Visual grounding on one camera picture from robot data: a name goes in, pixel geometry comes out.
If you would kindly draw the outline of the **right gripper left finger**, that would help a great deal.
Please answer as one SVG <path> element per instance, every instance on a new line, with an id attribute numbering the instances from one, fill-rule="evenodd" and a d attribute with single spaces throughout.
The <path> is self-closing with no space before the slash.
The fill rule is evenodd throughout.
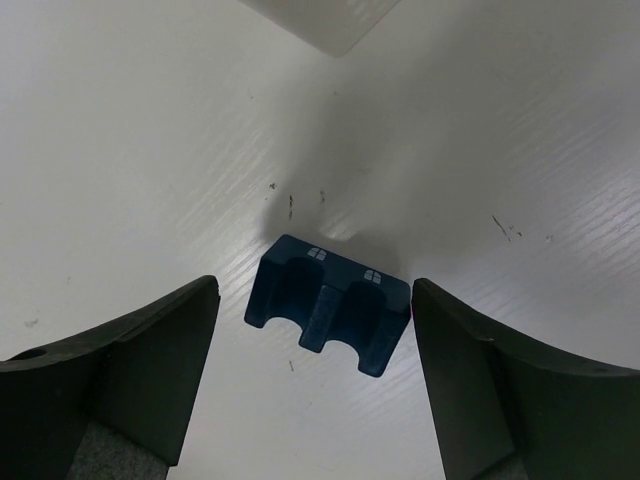
<path id="1" fill-rule="evenodd" d="M 180 459 L 220 303 L 200 277 L 1 364 L 5 479 L 164 479 Z"/>

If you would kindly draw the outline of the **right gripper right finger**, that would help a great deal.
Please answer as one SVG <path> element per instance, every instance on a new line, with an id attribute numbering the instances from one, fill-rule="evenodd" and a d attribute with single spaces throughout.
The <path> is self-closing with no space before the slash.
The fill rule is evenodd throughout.
<path id="1" fill-rule="evenodd" d="M 417 346 L 449 479 L 635 479 L 639 374 L 547 345 L 414 283 Z"/>

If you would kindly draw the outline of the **white perforated plastic bin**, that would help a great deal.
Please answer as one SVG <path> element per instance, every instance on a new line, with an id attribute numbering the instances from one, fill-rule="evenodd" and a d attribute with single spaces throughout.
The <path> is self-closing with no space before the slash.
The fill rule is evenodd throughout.
<path id="1" fill-rule="evenodd" d="M 317 50 L 344 56 L 398 0 L 243 0 L 243 4 Z"/>

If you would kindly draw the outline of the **blue wood block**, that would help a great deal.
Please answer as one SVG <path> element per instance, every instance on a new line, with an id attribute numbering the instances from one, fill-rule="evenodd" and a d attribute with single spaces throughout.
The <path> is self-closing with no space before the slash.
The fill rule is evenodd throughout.
<path id="1" fill-rule="evenodd" d="M 261 257 L 244 320 L 272 318 L 301 328 L 298 344 L 319 353 L 337 341 L 358 355 L 357 368 L 379 378 L 411 318 L 408 283 L 290 235 Z"/>

